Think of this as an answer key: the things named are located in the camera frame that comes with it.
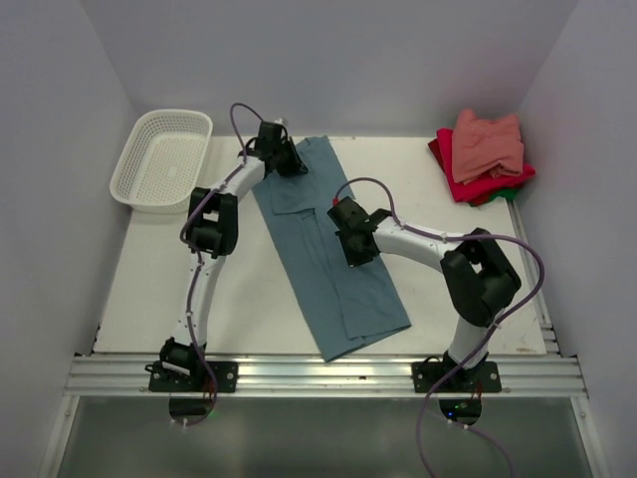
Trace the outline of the blue-grey t shirt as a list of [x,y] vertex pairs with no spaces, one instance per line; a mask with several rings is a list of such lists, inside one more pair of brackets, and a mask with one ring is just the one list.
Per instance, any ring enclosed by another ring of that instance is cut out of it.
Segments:
[[411,326],[384,263],[348,266],[327,216],[347,178],[325,136],[297,151],[308,173],[272,173],[252,191],[322,358],[332,361]]

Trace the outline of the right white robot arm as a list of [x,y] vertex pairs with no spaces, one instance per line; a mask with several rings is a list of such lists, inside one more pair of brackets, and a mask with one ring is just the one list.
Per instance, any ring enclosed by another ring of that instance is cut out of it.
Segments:
[[502,248],[484,229],[477,239],[449,242],[433,231],[401,226],[386,209],[367,213],[346,196],[332,202],[328,217],[336,226],[345,260],[360,267],[376,257],[394,255],[427,266],[444,277],[459,320],[444,354],[443,377],[449,387],[466,390],[486,361],[485,337],[511,304],[522,280]]

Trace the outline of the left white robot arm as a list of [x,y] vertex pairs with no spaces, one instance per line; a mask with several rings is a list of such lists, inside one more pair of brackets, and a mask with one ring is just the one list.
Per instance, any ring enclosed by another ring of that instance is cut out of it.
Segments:
[[158,364],[188,391],[200,388],[209,374],[204,363],[208,317],[216,283],[238,242],[239,203],[272,173],[288,178],[308,172],[280,121],[261,122],[238,158],[238,165],[211,187],[193,190],[180,233],[191,253],[189,285],[184,312],[162,347]]

